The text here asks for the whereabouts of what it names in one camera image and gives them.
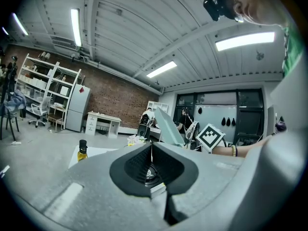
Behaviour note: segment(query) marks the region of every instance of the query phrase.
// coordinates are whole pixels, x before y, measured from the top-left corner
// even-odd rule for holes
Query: bracelet
[[[237,156],[237,148],[236,148],[236,146],[232,145],[231,148],[232,148],[232,156]]]

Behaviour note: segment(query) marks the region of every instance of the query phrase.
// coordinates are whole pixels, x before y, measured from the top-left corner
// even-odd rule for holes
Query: office chair
[[[31,104],[32,113],[34,113],[38,117],[37,119],[30,120],[29,124],[31,124],[31,122],[36,122],[36,128],[38,127],[39,123],[46,125],[46,123],[43,122],[41,119],[48,113],[48,106],[50,104],[50,101],[51,97],[45,97],[39,106],[33,103]]]

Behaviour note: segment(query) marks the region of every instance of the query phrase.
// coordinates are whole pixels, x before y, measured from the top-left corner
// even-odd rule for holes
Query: ceiling
[[[24,0],[16,12],[29,36],[11,19],[10,40],[68,55],[52,37],[74,40],[70,9],[80,9],[81,54],[159,90],[212,79],[280,74],[283,32],[277,26],[213,22],[203,0]],[[275,31],[274,43],[218,52],[215,42],[247,33]],[[257,60],[257,51],[264,59]],[[178,67],[146,75],[170,61]]]

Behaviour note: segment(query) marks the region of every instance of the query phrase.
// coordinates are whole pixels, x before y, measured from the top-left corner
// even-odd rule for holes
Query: white refrigerator
[[[80,132],[83,116],[86,114],[91,89],[82,85],[75,85],[66,117],[66,129]]]

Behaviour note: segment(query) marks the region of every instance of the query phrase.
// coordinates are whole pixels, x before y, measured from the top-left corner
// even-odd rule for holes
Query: red brick wall
[[[30,57],[36,58],[41,52],[9,45],[1,64],[7,65],[11,61],[11,56],[16,55],[17,66],[20,69],[28,53]],[[72,63],[68,58],[55,54],[51,54],[48,62],[52,64],[60,62],[60,66],[76,71],[81,69],[81,73],[86,76],[83,85],[91,89],[88,111],[119,117],[122,120],[122,127],[137,128],[148,101],[158,102],[158,95],[87,64]]]

